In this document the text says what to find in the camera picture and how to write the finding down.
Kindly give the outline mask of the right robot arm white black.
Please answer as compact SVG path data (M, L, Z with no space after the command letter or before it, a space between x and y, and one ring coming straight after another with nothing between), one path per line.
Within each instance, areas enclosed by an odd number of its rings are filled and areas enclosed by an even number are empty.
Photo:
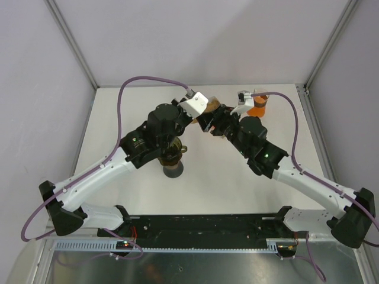
M357 249L364 242L375 220L371 191L356 191L301 168L293 156L266 139L267 129L257 117L242 118L230 107L220 105L197 121L204 132L225 136L254 174L284 183L326 209L332 216L326 225L340 243Z

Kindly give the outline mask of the olive green plastic dripper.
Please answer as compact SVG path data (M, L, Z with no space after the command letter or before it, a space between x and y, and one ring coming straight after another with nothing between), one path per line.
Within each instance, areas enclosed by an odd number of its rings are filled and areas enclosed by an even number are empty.
M162 166L174 166L178 164L182 155L188 151L188 147L183 145L181 140L176 137L168 148L162 150L158 160Z

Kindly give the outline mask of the glass beaker with orange contents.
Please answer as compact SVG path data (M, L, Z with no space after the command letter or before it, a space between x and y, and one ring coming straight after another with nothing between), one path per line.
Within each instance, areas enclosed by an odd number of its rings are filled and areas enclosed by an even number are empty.
M250 117L262 118L265 115L266 104L269 98L269 95L263 95L266 92L267 90L262 88L254 90L253 94L255 96L252 98L254 106L247 112Z

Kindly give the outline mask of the brown paper coffee filter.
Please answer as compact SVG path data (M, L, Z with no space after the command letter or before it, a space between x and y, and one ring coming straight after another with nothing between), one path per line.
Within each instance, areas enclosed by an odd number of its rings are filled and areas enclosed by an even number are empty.
M220 101L215 96L210 97L208 99L208 103L207 103L206 109L197 118L195 118L191 122L191 124L196 124L198 122L198 118L201 115L208 114L208 113L211 113L211 112L215 111L220 105L221 105Z

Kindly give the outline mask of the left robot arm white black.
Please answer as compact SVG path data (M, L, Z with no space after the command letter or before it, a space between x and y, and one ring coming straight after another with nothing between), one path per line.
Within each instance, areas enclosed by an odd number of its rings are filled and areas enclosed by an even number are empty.
M122 138L112 155L94 170L57 184L43 182L39 190L48 202L46 209L56 234L65 236L80 228L97 228L100 237L111 233L120 237L127 235L131 218L123 206L95 206L86 200L112 180L155 159L170 178L180 176L184 169L181 157L187 148L178 137L204 112L206 104L198 95L181 102L160 104L141 126Z

